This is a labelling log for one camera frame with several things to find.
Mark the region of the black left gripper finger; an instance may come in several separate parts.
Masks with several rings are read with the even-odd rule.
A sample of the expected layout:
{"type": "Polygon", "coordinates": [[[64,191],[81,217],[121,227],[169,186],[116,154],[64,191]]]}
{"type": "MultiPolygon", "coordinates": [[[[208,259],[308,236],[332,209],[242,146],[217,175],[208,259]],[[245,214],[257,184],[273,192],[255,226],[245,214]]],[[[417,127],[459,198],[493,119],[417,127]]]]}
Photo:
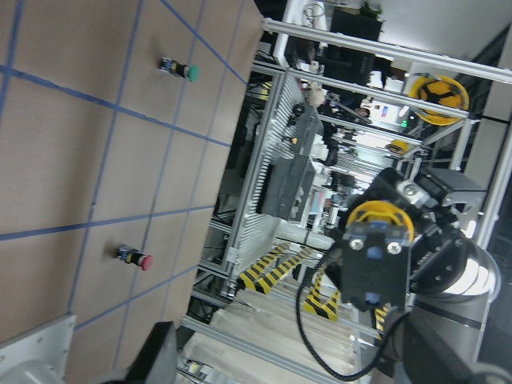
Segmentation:
{"type": "Polygon", "coordinates": [[[174,383],[178,347],[173,322],[157,322],[126,373],[126,383],[174,383]]]}

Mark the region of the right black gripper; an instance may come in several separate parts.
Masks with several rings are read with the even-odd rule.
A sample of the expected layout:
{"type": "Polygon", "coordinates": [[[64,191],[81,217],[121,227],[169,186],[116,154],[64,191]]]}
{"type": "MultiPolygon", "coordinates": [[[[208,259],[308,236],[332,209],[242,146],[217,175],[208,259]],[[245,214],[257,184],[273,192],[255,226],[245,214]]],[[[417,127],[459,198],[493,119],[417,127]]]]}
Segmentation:
{"type": "MultiPolygon", "coordinates": [[[[347,219],[364,202],[387,201],[414,225],[407,293],[423,296],[480,296],[486,292],[486,256],[463,233],[462,216],[485,191],[466,175],[423,167],[412,178],[393,168],[381,171],[348,205],[347,219]]],[[[510,383],[511,375],[487,363],[465,362],[419,315],[403,321],[401,361],[395,383],[510,383]]]]}

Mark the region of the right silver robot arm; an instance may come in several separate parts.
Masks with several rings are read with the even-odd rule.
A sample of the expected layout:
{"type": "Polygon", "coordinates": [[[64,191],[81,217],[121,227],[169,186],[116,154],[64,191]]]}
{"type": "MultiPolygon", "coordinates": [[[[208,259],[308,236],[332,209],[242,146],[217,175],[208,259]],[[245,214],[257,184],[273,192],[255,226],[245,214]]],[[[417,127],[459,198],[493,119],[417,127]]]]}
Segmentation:
{"type": "Polygon", "coordinates": [[[482,196],[454,170],[406,178],[387,168],[350,206],[337,282],[345,302],[385,313],[367,367],[372,382],[510,382],[507,371],[478,360],[501,276],[459,217],[482,196]]]}

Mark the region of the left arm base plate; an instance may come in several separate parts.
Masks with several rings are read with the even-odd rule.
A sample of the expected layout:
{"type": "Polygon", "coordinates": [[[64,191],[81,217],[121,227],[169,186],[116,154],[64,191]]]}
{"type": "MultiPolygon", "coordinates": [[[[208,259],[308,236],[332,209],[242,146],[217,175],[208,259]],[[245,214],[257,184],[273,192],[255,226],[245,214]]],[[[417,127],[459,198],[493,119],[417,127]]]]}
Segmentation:
{"type": "Polygon", "coordinates": [[[64,383],[76,316],[63,315],[1,343],[2,383],[64,383]]]}

